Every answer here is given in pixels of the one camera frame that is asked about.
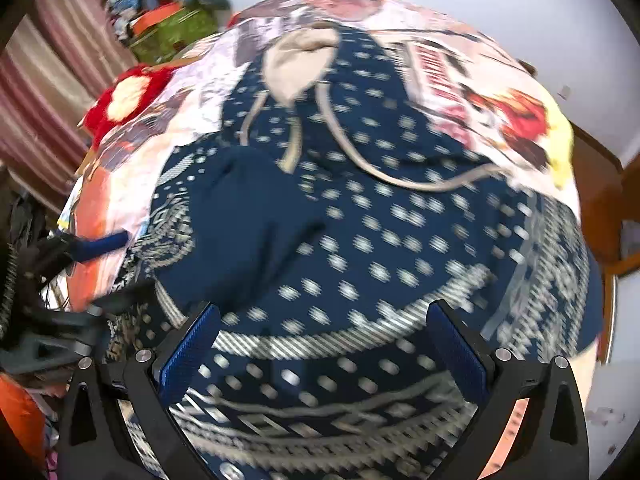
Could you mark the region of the white wall socket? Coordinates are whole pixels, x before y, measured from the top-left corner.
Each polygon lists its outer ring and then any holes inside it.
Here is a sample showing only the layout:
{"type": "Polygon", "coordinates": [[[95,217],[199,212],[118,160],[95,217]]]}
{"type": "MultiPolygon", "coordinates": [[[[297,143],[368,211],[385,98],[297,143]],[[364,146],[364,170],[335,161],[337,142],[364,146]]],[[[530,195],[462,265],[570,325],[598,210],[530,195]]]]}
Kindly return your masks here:
{"type": "Polygon", "coordinates": [[[567,100],[570,97],[570,87],[569,86],[562,86],[560,88],[560,90],[558,91],[558,96],[562,100],[567,100]]]}

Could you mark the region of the orange box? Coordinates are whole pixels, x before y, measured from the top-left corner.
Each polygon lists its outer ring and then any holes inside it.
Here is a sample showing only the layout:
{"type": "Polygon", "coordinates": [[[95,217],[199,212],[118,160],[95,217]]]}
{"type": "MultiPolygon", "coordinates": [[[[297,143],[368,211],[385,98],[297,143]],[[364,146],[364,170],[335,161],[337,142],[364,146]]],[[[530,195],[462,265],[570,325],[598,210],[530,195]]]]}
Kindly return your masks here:
{"type": "Polygon", "coordinates": [[[178,2],[166,3],[157,9],[146,11],[141,14],[131,24],[134,36],[142,35],[148,28],[160,24],[161,21],[170,18],[182,9],[182,4],[178,2]]]}

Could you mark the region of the striped brown curtain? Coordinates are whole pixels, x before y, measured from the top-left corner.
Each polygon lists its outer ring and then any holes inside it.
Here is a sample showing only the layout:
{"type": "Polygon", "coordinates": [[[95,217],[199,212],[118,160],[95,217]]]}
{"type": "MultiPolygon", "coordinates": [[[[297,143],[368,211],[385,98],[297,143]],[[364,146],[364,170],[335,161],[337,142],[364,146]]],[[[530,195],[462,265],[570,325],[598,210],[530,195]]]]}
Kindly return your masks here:
{"type": "Polygon", "coordinates": [[[35,0],[1,52],[1,162],[44,206],[70,194],[90,136],[78,124],[136,59],[106,0],[35,0]]]}

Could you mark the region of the green patterned storage box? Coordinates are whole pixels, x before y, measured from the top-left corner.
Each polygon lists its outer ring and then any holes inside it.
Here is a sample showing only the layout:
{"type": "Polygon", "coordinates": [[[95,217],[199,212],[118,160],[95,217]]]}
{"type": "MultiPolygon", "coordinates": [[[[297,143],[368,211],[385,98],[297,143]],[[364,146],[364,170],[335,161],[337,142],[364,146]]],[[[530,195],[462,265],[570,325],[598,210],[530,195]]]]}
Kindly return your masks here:
{"type": "Polygon", "coordinates": [[[172,60],[196,40],[213,35],[218,29],[216,18],[201,8],[185,8],[133,36],[129,50],[140,63],[155,65],[172,60]]]}

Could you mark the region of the yellow bed sheet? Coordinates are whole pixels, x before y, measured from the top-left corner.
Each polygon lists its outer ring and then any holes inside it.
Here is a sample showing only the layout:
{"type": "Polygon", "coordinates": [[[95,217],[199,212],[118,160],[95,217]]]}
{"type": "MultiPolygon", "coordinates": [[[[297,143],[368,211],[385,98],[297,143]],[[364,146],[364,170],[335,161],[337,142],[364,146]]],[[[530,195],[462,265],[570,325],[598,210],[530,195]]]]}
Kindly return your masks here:
{"type": "Polygon", "coordinates": [[[548,91],[544,92],[542,104],[546,112],[544,150],[548,157],[554,186],[562,190],[568,180],[573,177],[574,132],[558,103],[548,91]]]}

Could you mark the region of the brown wooden door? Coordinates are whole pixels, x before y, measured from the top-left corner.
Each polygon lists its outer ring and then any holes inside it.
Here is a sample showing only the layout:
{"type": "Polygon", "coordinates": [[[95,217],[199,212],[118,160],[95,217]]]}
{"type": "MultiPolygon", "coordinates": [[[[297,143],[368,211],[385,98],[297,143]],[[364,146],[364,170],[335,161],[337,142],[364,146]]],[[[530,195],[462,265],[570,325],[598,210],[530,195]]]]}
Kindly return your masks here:
{"type": "Polygon", "coordinates": [[[639,269],[639,251],[622,254],[623,227],[639,225],[639,162],[634,160],[624,169],[613,154],[594,140],[588,132],[570,122],[574,132],[573,177],[562,190],[553,183],[551,168],[544,150],[546,112],[542,97],[547,90],[537,80],[536,67],[518,61],[526,73],[523,90],[512,89],[514,117],[510,119],[512,150],[530,171],[538,171],[550,181],[550,193],[567,205],[575,205],[579,229],[587,247],[589,281],[598,331],[594,336],[596,359],[603,364],[613,347],[615,314],[613,306],[613,274],[611,270],[629,260],[639,269]]]}

